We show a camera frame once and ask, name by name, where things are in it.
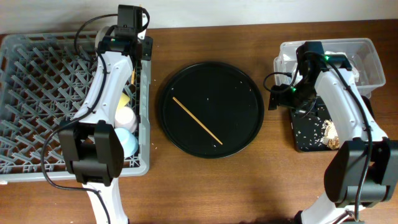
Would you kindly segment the food scraps pile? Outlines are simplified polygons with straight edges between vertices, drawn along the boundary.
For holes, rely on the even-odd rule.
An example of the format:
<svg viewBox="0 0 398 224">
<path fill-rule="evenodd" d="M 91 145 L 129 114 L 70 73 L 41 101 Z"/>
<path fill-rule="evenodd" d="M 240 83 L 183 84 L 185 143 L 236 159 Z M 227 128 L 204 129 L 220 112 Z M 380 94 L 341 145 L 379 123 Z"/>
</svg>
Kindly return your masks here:
<svg viewBox="0 0 398 224">
<path fill-rule="evenodd" d="M 332 121 L 326 119 L 322 124 L 322 138 L 321 142 L 331 150 L 340 148 L 340 141 L 335 125 Z"/>
</svg>

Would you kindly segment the clear plastic bin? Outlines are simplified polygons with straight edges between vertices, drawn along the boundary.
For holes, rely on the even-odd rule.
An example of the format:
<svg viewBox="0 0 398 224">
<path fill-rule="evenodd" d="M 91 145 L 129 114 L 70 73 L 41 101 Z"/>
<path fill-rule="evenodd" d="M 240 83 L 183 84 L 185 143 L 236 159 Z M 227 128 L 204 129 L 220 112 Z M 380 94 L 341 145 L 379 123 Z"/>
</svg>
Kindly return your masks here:
<svg viewBox="0 0 398 224">
<path fill-rule="evenodd" d="M 303 40 L 282 43 L 279 56 L 274 59 L 274 71 L 293 74 L 297 68 L 296 50 L 304 43 Z M 346 55 L 353 67 L 355 84 L 361 95 L 370 98 L 373 90 L 385 85 L 382 64 L 370 39 L 323 39 L 321 43 L 327 54 Z"/>
</svg>

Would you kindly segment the blue cup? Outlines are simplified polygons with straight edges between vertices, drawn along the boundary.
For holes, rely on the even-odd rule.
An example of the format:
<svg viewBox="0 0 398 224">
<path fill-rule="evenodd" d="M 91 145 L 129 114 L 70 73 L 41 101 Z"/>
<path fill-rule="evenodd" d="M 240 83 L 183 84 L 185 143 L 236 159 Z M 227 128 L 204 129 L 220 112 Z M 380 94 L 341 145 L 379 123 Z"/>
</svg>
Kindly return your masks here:
<svg viewBox="0 0 398 224">
<path fill-rule="evenodd" d="M 124 157 L 133 156 L 139 148 L 137 138 L 126 128 L 116 128 L 115 133 L 122 145 Z"/>
</svg>

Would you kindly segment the pink cup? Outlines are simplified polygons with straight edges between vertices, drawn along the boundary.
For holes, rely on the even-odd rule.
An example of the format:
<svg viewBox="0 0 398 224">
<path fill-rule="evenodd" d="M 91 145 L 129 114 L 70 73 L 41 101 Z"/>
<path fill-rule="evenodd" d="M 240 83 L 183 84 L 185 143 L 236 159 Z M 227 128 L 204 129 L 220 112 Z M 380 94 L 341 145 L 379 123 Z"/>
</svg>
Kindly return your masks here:
<svg viewBox="0 0 398 224">
<path fill-rule="evenodd" d="M 116 110 L 114 123 L 116 128 L 125 128 L 131 133 L 134 133 L 138 127 L 138 120 L 135 112 L 133 112 L 132 108 L 127 106 Z"/>
</svg>

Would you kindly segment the wooden chopstick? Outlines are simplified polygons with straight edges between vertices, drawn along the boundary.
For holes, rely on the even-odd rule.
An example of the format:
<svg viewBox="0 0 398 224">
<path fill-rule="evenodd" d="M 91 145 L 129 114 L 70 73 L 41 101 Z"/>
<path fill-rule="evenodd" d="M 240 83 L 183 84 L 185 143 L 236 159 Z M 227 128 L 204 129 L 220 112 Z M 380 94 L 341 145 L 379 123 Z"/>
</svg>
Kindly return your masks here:
<svg viewBox="0 0 398 224">
<path fill-rule="evenodd" d="M 136 67 L 134 67 L 134 69 L 133 69 L 133 71 L 132 71 L 132 73 L 131 73 L 131 85 L 135 85 L 134 84 L 134 82 L 135 82 L 135 79 L 136 79 Z"/>
<path fill-rule="evenodd" d="M 220 145 L 223 143 L 192 113 L 190 112 L 176 97 L 172 97 L 174 102 L 181 107 L 195 122 L 197 122 L 215 141 L 217 141 Z"/>
</svg>

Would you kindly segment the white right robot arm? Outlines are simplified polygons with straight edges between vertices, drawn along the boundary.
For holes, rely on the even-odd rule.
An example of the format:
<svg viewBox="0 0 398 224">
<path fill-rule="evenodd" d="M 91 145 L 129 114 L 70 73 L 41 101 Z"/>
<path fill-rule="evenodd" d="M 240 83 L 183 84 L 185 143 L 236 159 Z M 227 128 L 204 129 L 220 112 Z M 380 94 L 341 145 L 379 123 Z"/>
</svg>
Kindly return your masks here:
<svg viewBox="0 0 398 224">
<path fill-rule="evenodd" d="M 324 150 L 333 123 L 337 152 L 324 192 L 299 211 L 295 223 L 352 223 L 359 213 L 392 198 L 397 185 L 397 142 L 376 123 L 368 100 L 385 84 L 369 39 L 284 42 L 274 61 L 269 109 L 289 109 L 296 147 Z"/>
</svg>

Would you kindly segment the black rectangular tray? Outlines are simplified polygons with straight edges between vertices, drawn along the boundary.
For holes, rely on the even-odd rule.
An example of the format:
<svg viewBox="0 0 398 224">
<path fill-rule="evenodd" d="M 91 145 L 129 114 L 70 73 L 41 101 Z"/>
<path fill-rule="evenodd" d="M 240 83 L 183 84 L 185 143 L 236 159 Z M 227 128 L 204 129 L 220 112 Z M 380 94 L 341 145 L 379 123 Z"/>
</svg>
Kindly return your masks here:
<svg viewBox="0 0 398 224">
<path fill-rule="evenodd" d="M 294 133 L 295 148 L 299 152 L 332 151 L 321 142 L 324 120 L 332 121 L 323 100 L 318 96 L 317 105 L 311 113 L 289 111 Z"/>
</svg>

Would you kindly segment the yellow bowl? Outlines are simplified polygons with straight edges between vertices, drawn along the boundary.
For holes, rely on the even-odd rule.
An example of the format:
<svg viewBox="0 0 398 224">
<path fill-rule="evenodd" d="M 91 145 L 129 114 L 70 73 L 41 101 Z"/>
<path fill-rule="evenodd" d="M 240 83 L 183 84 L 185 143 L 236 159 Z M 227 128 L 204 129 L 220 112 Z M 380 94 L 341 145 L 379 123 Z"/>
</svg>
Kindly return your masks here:
<svg viewBox="0 0 398 224">
<path fill-rule="evenodd" d="M 120 110 L 121 108 L 125 107 L 129 102 L 130 102 L 130 97 L 127 96 L 127 94 L 125 93 L 121 93 L 121 97 L 119 99 L 116 109 Z"/>
</svg>

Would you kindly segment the pale green plate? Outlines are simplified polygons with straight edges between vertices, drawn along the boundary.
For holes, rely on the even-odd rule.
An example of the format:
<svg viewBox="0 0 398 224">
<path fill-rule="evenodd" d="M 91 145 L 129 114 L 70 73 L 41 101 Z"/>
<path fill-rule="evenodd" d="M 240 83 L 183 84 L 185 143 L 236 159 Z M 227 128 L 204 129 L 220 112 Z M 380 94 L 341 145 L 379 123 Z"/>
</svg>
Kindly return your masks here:
<svg viewBox="0 0 398 224">
<path fill-rule="evenodd" d="M 109 26 L 105 26 L 97 32 L 96 37 L 95 37 L 95 48 L 97 48 L 99 42 L 102 41 L 108 28 L 109 28 Z"/>
</svg>

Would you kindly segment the grey dishwasher rack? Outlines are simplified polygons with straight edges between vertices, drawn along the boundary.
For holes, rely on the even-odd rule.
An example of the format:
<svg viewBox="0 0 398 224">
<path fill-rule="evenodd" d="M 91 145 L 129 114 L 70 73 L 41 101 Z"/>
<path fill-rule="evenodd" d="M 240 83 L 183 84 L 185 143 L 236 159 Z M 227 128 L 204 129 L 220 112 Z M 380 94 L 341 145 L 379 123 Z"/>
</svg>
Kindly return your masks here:
<svg viewBox="0 0 398 224">
<path fill-rule="evenodd" d="M 95 32 L 7 35 L 1 44 L 1 182 L 68 180 L 57 137 L 89 92 Z"/>
</svg>

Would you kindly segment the round black tray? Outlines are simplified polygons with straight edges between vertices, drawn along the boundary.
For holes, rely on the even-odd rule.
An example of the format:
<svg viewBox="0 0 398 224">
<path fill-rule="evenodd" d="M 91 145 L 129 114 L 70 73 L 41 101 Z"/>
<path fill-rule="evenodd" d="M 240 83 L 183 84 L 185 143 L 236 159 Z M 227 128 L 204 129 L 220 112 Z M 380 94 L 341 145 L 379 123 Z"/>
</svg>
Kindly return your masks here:
<svg viewBox="0 0 398 224">
<path fill-rule="evenodd" d="M 181 109 L 173 96 L 223 145 Z M 206 159 L 242 151 L 257 136 L 264 120 L 257 85 L 242 70 L 223 62 L 202 62 L 178 71 L 162 90 L 158 109 L 168 139 L 184 152 Z"/>
</svg>

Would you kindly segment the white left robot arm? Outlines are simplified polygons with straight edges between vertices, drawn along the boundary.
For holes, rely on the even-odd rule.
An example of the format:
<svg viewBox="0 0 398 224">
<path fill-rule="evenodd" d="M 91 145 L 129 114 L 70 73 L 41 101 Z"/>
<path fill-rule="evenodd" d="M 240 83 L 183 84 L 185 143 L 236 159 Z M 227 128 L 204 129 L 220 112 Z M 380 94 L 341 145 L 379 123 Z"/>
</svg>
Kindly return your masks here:
<svg viewBox="0 0 398 224">
<path fill-rule="evenodd" d="M 98 65 L 81 108 L 60 123 L 58 135 L 67 171 L 88 193 L 97 223 L 129 223 L 119 193 L 124 152 L 115 133 L 115 114 L 126 82 L 138 82 L 139 169 L 149 170 L 150 123 L 148 96 L 153 39 L 146 35 L 150 16 L 139 6 L 120 5 L 117 23 L 98 32 Z"/>
</svg>

